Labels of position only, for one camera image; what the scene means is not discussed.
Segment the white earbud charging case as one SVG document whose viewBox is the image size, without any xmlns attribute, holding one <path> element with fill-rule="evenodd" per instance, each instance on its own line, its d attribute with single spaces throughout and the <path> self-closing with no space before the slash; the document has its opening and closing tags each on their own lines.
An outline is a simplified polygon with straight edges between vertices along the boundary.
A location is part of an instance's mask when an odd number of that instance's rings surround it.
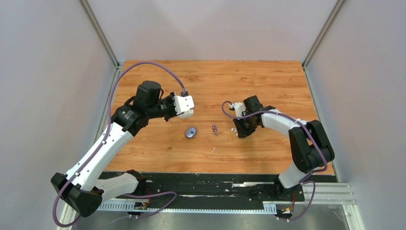
<svg viewBox="0 0 406 230">
<path fill-rule="evenodd" d="M 187 117 L 192 116 L 193 114 L 194 114 L 194 110 L 190 109 L 190 110 L 187 110 L 187 111 L 185 111 L 185 112 L 183 112 L 181 114 L 178 114 L 177 117 L 179 117 L 179 118 L 187 118 Z"/>
</svg>

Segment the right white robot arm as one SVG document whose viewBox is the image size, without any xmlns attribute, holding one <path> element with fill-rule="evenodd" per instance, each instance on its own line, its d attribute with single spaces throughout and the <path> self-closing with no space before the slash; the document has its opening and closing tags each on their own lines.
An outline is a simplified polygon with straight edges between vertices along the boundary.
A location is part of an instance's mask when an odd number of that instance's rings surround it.
<svg viewBox="0 0 406 230">
<path fill-rule="evenodd" d="M 322 123 L 304 121 L 288 116 L 273 106 L 264 106 L 257 96 L 233 103 L 229 109 L 235 112 L 233 122 L 238 138 L 246 138 L 257 127 L 269 128 L 289 139 L 292 163 L 278 176 L 273 193 L 279 200 L 286 200 L 293 187 L 315 172 L 323 172 L 335 158 L 334 150 Z"/>
</svg>

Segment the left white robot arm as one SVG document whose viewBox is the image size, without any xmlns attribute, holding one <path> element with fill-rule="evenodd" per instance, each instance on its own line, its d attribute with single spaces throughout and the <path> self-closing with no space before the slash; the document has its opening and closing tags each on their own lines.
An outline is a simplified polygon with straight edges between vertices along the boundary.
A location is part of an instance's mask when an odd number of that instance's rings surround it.
<svg viewBox="0 0 406 230">
<path fill-rule="evenodd" d="M 163 117 L 168 121 L 194 108 L 192 97 L 187 93 L 177 96 L 171 92 L 165 98 L 161 93 L 162 88 L 155 81 L 140 84 L 135 95 L 115 110 L 109 126 L 78 164 L 65 174 L 57 172 L 52 177 L 51 183 L 61 193 L 61 199 L 80 217 L 92 215 L 102 203 L 112 198 L 125 194 L 141 198 L 147 194 L 147 179 L 135 170 L 110 179 L 102 180 L 99 176 L 150 119 Z"/>
</svg>

